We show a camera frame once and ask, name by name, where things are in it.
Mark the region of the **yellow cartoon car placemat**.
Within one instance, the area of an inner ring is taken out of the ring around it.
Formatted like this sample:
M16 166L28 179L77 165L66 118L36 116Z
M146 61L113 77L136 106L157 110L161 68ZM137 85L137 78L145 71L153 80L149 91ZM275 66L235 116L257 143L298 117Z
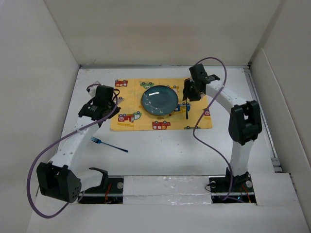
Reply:
M193 129L199 116L208 105L208 98L204 96L200 101L194 102L188 100L189 119L186 119L185 101L182 101L184 80L185 78L117 78L115 88L120 90L118 106L121 110L112 118L110 129L113 131ZM147 113L140 102L142 94L148 88L156 85L168 86L178 95L177 108L166 116L153 116Z

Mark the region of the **blue metal spoon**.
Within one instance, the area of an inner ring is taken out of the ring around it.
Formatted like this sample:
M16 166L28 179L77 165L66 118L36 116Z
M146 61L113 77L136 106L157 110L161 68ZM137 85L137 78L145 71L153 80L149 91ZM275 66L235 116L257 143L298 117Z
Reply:
M186 119L189 119L189 115L188 115L188 102L187 102L187 99L185 100L185 108L186 108Z

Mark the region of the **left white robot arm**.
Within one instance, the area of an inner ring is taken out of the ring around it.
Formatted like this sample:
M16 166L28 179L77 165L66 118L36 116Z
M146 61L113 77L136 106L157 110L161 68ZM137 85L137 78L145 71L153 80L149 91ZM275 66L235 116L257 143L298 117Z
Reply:
M91 137L106 119L120 111L116 106L117 89L106 85L94 87L94 91L89 91L92 99L78 113L73 134L47 163L41 162L36 169L39 189L44 196L73 203L83 191L94 188L101 193L108 188L106 170L90 167L80 175L75 174Z

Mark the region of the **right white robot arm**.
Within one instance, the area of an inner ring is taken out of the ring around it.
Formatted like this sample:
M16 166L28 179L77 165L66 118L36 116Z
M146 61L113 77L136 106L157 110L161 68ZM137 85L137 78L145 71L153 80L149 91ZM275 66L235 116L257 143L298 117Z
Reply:
M199 101L210 96L229 113L228 132L233 141L230 162L226 169L225 186L236 191L248 177L250 152L262 132L259 103L248 101L225 87L216 75L208 75L202 64L189 68L190 79L184 81L183 100Z

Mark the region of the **dark teal ceramic plate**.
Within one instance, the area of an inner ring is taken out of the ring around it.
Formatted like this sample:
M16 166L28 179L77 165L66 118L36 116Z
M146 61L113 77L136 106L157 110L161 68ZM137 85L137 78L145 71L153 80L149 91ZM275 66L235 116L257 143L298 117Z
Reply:
M154 116L166 116L173 112L179 103L178 95L168 86L156 85L147 89L141 97L143 109Z

